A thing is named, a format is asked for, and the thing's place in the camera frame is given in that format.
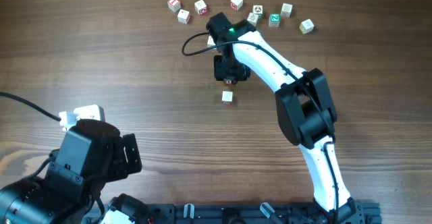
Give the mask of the pretzel block red side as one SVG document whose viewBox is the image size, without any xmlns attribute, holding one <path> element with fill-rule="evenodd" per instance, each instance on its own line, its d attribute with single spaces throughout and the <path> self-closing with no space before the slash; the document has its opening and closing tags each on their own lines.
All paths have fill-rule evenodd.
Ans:
<svg viewBox="0 0 432 224">
<path fill-rule="evenodd" d="M 228 79 L 228 78 L 226 78 L 226 79 L 224 80 L 224 83 L 227 84 L 227 85 L 235 85 L 235 84 L 236 84 L 236 81 L 233 80 L 233 79 Z"/>
</svg>

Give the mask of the red A letter block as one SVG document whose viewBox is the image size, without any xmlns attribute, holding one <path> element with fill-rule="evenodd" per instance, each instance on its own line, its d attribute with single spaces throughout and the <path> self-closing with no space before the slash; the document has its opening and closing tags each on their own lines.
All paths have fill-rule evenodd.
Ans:
<svg viewBox="0 0 432 224">
<path fill-rule="evenodd" d="M 223 91 L 222 92 L 222 97 L 221 97 L 221 102 L 224 105 L 231 105 L 232 102 L 233 102 L 233 97 L 234 97 L 233 92 L 231 92 L 231 91 Z"/>
</svg>

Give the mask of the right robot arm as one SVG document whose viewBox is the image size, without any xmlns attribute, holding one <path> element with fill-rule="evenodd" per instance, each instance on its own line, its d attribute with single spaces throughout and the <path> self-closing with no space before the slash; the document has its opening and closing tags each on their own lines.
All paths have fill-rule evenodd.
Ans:
<svg viewBox="0 0 432 224">
<path fill-rule="evenodd" d="M 215 79 L 234 85 L 255 73 L 272 89 L 279 128 L 304 156 L 315 202 L 340 221 L 351 195 L 335 155 L 337 113 L 323 72 L 290 63 L 247 20 L 233 24 L 219 13 L 206 29 L 219 52 L 214 58 Z"/>
</svg>

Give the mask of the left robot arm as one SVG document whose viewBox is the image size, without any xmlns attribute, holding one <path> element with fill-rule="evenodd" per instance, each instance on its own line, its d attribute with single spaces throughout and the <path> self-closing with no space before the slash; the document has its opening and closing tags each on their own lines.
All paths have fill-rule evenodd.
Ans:
<svg viewBox="0 0 432 224">
<path fill-rule="evenodd" d="M 113 125 L 81 119 L 39 168 L 1 189 L 2 223 L 79 223 L 101 203 L 105 184 L 142 169 L 134 134 Z"/>
</svg>

